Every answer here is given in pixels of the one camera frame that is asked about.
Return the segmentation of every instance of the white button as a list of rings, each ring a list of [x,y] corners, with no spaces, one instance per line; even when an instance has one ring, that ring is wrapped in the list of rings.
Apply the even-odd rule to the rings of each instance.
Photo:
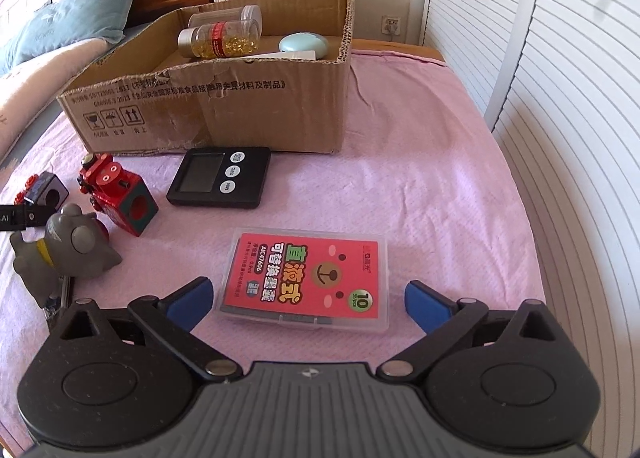
[[[226,170],[225,170],[225,175],[227,177],[237,177],[240,173],[240,166],[239,165],[230,165]]]
[[[244,153],[242,151],[236,151],[233,155],[231,155],[231,162],[242,162],[244,161]]]
[[[220,193],[231,193],[236,188],[236,183],[233,180],[225,180],[220,184]]]

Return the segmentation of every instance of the clear plastic jar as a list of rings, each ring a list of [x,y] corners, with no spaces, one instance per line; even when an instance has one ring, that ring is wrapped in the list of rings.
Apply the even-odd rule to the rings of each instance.
[[[254,20],[218,22],[184,29],[178,36],[178,50],[184,58],[240,58],[253,54],[259,41]]]
[[[245,5],[233,9],[218,9],[206,13],[197,13],[189,18],[189,29],[206,24],[218,22],[236,22],[240,20],[255,20],[258,23],[258,32],[262,35],[262,13],[257,5]]]

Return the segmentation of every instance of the gray mattress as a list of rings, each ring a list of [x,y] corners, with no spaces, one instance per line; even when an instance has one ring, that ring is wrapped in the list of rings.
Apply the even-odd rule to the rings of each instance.
[[[119,44],[114,45],[113,48],[116,48],[122,45],[125,42],[128,42],[136,35],[140,34],[143,29],[146,28],[148,24],[139,25],[137,27],[132,27],[130,29],[125,29],[124,35],[125,38]],[[38,115],[38,117],[31,123],[31,125],[25,130],[25,132],[20,136],[18,142],[15,143],[14,148],[9,152],[9,154],[4,158],[2,164],[0,164],[0,169],[4,169],[12,161],[17,160],[18,164],[22,162],[22,159],[29,153],[29,150],[33,148],[33,145],[37,142],[40,137],[42,137],[43,133],[47,131],[47,128],[56,120],[58,115],[62,112],[62,108],[60,108],[60,103],[58,103],[57,99],[53,99],[52,102]]]

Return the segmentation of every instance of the yellow collar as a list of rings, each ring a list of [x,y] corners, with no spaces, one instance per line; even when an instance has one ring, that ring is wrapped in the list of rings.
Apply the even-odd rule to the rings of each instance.
[[[50,267],[53,267],[53,261],[51,260],[51,256],[49,254],[49,250],[44,242],[44,238],[40,238],[36,242],[36,247],[38,248],[38,252],[42,256],[42,259],[45,260]]]

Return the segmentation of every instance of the teal pillow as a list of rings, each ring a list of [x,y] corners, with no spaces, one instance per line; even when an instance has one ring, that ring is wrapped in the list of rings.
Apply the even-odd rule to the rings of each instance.
[[[57,48],[103,38],[119,42],[133,0],[60,0],[37,10],[0,48],[0,76],[14,66]]]

